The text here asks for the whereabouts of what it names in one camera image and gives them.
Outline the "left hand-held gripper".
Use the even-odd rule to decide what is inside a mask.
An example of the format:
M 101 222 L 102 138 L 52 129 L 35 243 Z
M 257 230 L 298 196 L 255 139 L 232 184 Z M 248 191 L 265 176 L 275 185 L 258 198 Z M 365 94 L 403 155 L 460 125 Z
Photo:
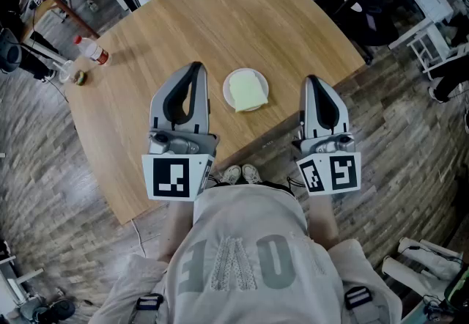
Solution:
M 150 126 L 156 130 L 149 133 L 149 152 L 141 157 L 149 199 L 193 202 L 203 192 L 219 143 L 209 133 L 209 115 L 207 71 L 201 62 L 174 72 L 155 93 Z M 190 121 L 194 133 L 170 131 Z

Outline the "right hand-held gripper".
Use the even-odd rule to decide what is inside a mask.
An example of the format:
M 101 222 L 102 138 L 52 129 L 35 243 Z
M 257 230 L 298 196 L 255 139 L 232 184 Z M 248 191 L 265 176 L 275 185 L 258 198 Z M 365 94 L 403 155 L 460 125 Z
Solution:
M 300 122 L 303 139 L 292 146 L 309 196 L 359 190 L 361 154 L 348 133 L 347 107 L 334 88 L 316 76 L 303 80 Z

